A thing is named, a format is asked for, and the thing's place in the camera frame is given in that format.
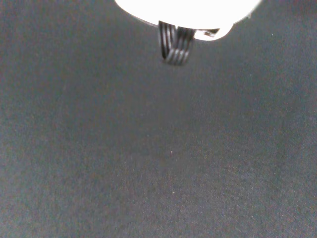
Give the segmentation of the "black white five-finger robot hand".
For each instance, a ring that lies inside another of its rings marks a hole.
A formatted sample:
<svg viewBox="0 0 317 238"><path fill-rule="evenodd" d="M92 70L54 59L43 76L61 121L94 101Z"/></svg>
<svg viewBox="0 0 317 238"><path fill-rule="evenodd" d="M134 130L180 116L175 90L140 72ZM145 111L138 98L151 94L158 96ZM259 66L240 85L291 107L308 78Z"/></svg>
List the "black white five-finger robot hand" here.
<svg viewBox="0 0 317 238"><path fill-rule="evenodd" d="M216 41L250 17L260 0L116 0L132 17L157 27L161 57L184 65L193 43Z"/></svg>

